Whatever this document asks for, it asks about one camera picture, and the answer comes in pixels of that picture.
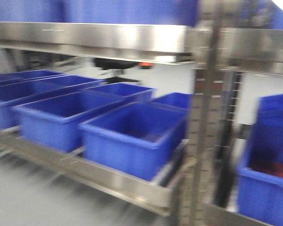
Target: red object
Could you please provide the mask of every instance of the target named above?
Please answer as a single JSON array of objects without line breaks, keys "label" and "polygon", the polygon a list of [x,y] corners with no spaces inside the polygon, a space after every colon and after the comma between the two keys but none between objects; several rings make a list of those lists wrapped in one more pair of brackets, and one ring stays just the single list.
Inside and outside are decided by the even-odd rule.
[{"label": "red object", "polygon": [[257,161],[252,164],[251,168],[255,171],[283,178],[283,163]]}]

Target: blue plastic bin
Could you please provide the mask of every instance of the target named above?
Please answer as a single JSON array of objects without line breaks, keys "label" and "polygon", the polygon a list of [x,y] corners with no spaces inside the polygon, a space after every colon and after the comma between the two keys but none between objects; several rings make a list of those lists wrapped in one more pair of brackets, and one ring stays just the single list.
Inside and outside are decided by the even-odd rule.
[{"label": "blue plastic bin", "polygon": [[84,158],[150,181],[184,137],[185,114],[131,103],[80,124]]},{"label": "blue plastic bin", "polygon": [[11,107],[96,86],[101,80],[68,75],[0,86],[0,129],[18,124]]},{"label": "blue plastic bin", "polygon": [[169,93],[150,101],[151,104],[188,113],[191,104],[191,94]]},{"label": "blue plastic bin", "polygon": [[21,78],[14,75],[0,74],[0,86],[10,84],[19,80],[21,80]]},{"label": "blue plastic bin", "polygon": [[283,94],[259,100],[257,122],[283,128]]},{"label": "blue plastic bin", "polygon": [[64,0],[0,0],[0,21],[64,22]]},{"label": "blue plastic bin", "polygon": [[256,161],[283,163],[283,128],[255,124],[238,165],[239,213],[283,226],[283,178],[252,170]]},{"label": "blue plastic bin", "polygon": [[81,89],[87,89],[99,86],[105,80],[87,78],[78,75],[63,75],[53,78],[44,78],[41,81],[51,82],[63,86],[65,89],[72,89],[74,91],[80,91]]},{"label": "blue plastic bin", "polygon": [[70,152],[82,145],[78,124],[122,104],[120,98],[82,91],[15,106],[21,135],[30,141]]},{"label": "blue plastic bin", "polygon": [[23,81],[58,77],[62,75],[65,74],[50,70],[36,70],[36,71],[16,72],[16,73],[7,73],[7,74],[0,73],[0,86],[17,83],[17,82],[23,82]]},{"label": "blue plastic bin", "polygon": [[198,0],[68,0],[67,21],[195,26]]},{"label": "blue plastic bin", "polygon": [[29,81],[35,79],[57,77],[57,76],[65,75],[65,73],[55,72],[51,70],[35,70],[35,71],[8,73],[6,75],[19,77],[22,79],[21,81]]},{"label": "blue plastic bin", "polygon": [[147,102],[151,99],[154,88],[131,85],[126,83],[112,83],[88,89],[93,92],[106,93],[117,97],[122,97],[127,103]]}]

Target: shelf rack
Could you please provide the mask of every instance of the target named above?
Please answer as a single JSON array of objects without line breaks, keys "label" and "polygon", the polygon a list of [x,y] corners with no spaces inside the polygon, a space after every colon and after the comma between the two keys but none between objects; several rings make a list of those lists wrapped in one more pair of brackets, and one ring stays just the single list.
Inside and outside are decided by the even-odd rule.
[{"label": "shelf rack", "polygon": [[179,25],[0,22],[0,48],[161,64],[204,63],[210,35]]},{"label": "shelf rack", "polygon": [[[187,141],[175,153],[183,153]],[[184,167],[162,169],[152,181],[128,175],[110,167],[87,161],[79,155],[83,148],[70,153],[42,147],[19,137],[17,130],[0,131],[0,150],[34,162],[82,184],[96,188],[162,216],[170,216],[176,207],[176,196],[183,180]],[[166,178],[160,186],[159,178]]]},{"label": "shelf rack", "polygon": [[[200,24],[210,27],[0,22],[0,48],[159,64],[196,62],[198,69],[188,130],[190,141],[183,166],[169,182],[170,186],[155,186],[111,173],[111,169],[86,163],[72,154],[61,156],[17,139],[13,133],[0,134],[0,147],[39,164],[49,163],[47,166],[54,170],[155,213],[176,214],[181,226],[202,226],[204,223],[208,226],[268,226],[214,203],[220,184],[212,180],[212,175],[222,182],[222,174],[214,164],[216,152],[233,151],[230,144],[236,137],[233,124],[236,123],[243,74],[283,76],[283,31],[220,28],[234,26],[232,23],[239,17],[241,1],[219,2],[201,1],[204,13]],[[41,152],[52,157],[46,158]],[[87,165],[89,169],[97,169],[100,174],[107,173],[116,179],[95,183],[96,179],[90,175],[78,177]],[[113,187],[111,181],[125,187]]]}]

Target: metal shelf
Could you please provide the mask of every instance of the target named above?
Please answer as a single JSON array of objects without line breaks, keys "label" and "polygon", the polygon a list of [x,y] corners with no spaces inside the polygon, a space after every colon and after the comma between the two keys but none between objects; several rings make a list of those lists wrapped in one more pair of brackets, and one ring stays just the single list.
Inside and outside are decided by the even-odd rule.
[{"label": "metal shelf", "polygon": [[235,71],[283,76],[283,30],[224,28],[219,51],[219,64]]},{"label": "metal shelf", "polygon": [[[245,147],[246,141],[244,139],[235,139],[235,142],[233,143],[233,153],[227,161],[229,164],[227,166],[224,166],[227,173],[236,175],[236,165],[239,162],[239,158],[243,153],[244,147]],[[268,223],[264,223],[262,221],[249,218],[247,216],[241,215],[239,213],[236,213],[236,208],[231,207],[229,203],[234,203],[234,205],[237,202],[237,190],[236,187],[231,186],[224,186],[226,183],[229,183],[229,180],[231,180],[226,175],[223,175],[222,173],[219,173],[220,180],[222,183],[218,183],[219,186],[222,185],[222,191],[217,190],[215,191],[215,196],[219,197],[221,195],[220,192],[226,192],[229,194],[229,202],[227,204],[227,208],[222,208],[220,206],[217,206],[212,203],[204,203],[203,209],[204,209],[204,223],[208,226],[214,225],[214,226],[272,226]],[[211,180],[211,184],[213,187],[216,183],[215,178]]]},{"label": "metal shelf", "polygon": [[0,48],[162,64],[205,62],[210,36],[180,25],[0,22]]},{"label": "metal shelf", "polygon": [[[186,143],[179,145],[177,151],[183,153]],[[22,140],[12,130],[0,131],[0,150],[8,150],[8,152],[21,158],[162,216],[170,216],[176,208],[178,189],[184,173],[183,167],[173,172],[163,168],[158,176],[149,182],[87,161],[78,156],[83,151],[82,149],[76,149],[70,153],[61,153]],[[159,174],[165,173],[170,174],[167,185],[165,187],[157,185],[159,178],[165,180],[167,176]]]},{"label": "metal shelf", "polygon": [[204,204],[204,211],[204,222],[208,226],[272,226],[213,204]]}]

